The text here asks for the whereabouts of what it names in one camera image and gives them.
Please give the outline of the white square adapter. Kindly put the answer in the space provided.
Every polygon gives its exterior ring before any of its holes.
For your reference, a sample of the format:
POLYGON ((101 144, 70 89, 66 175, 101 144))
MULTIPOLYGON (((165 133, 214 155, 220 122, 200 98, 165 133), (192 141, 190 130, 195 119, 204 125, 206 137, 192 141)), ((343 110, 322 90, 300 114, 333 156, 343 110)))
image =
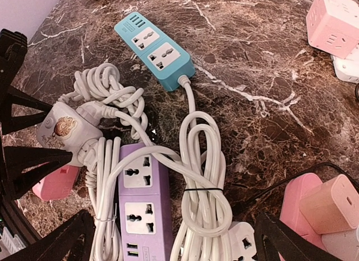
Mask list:
POLYGON ((330 57, 333 61, 335 74, 339 80, 358 84, 358 45, 345 59, 334 55, 330 57))

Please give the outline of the pink adapter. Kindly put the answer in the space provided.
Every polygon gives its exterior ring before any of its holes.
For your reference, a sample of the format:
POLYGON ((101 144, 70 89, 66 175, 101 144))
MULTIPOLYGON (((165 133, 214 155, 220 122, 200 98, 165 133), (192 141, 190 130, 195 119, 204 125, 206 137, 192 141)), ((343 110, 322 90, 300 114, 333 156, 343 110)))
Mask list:
POLYGON ((79 170, 79 167, 65 165, 42 178, 32 190, 44 201, 64 199, 70 195, 79 170))

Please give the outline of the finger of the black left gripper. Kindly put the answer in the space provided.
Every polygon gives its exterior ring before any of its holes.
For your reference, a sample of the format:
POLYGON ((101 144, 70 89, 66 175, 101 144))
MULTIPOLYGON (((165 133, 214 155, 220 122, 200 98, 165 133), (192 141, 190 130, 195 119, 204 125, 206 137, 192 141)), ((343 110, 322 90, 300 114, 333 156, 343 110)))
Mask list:
POLYGON ((71 160, 72 153, 61 149, 4 147, 4 196, 21 198, 41 179, 71 160))

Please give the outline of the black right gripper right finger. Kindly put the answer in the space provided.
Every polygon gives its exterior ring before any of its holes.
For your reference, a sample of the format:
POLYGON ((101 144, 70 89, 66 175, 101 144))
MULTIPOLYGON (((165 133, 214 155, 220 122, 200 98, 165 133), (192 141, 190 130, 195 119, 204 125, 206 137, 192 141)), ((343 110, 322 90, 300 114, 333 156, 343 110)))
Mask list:
POLYGON ((260 212, 254 238, 258 260, 336 261, 336 257, 318 248, 295 233, 282 221, 267 212, 260 212))

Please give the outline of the white round power plug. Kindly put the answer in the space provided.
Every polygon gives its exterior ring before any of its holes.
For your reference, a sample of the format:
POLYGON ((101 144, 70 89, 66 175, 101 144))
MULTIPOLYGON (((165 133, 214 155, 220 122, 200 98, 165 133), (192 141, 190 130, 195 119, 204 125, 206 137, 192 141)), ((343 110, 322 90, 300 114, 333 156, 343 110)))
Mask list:
POLYGON ((57 102, 40 124, 36 138, 44 148, 61 149, 72 153, 70 166, 82 167, 78 160, 80 149, 91 140, 98 140, 102 132, 87 122, 66 103, 57 102))

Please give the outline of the pink cube socket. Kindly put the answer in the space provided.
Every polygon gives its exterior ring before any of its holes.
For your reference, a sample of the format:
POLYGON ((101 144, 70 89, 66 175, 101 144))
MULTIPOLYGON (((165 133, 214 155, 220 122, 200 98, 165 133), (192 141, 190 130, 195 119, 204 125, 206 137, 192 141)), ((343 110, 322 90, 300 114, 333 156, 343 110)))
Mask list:
POLYGON ((314 0, 306 26, 310 46, 345 59, 358 44, 358 3, 314 0))

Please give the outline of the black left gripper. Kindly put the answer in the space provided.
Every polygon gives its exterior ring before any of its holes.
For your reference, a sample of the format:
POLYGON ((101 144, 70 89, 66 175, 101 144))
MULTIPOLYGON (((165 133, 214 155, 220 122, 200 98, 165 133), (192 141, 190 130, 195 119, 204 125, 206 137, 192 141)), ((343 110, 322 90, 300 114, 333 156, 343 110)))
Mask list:
POLYGON ((1 132, 3 135, 44 121, 52 105, 10 86, 27 54, 27 37, 1 30, 1 132))

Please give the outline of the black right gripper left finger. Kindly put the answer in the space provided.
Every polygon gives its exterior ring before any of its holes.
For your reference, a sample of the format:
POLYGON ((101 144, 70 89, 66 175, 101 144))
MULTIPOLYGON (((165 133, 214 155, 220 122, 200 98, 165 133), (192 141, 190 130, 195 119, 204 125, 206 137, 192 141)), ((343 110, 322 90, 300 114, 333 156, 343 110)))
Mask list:
POLYGON ((91 214, 81 210, 54 231, 40 238, 19 210, 1 209, 1 219, 25 239, 28 246, 5 260, 89 260, 95 226, 91 214))

